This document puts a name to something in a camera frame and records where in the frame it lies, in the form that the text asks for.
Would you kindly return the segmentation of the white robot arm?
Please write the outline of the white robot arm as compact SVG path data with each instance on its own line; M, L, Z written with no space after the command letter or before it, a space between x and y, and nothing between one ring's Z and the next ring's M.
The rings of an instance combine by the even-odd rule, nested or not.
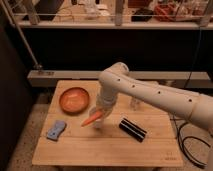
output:
M213 135L213 97L197 92L152 84L128 76L126 64L118 62L99 75L101 85L97 105L111 110L119 93L142 100L183 118Z

